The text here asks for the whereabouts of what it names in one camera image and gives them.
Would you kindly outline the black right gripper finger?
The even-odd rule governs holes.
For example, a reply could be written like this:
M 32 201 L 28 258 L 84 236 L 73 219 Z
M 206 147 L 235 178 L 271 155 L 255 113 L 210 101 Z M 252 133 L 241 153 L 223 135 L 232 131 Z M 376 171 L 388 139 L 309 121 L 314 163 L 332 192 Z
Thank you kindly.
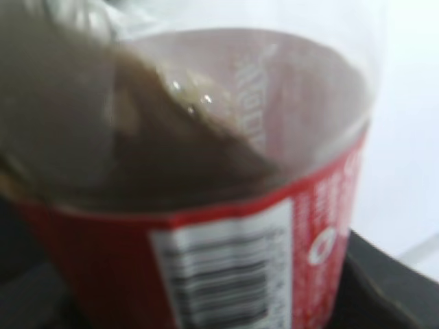
M 437 329 L 438 283 L 352 232 L 327 327 Z

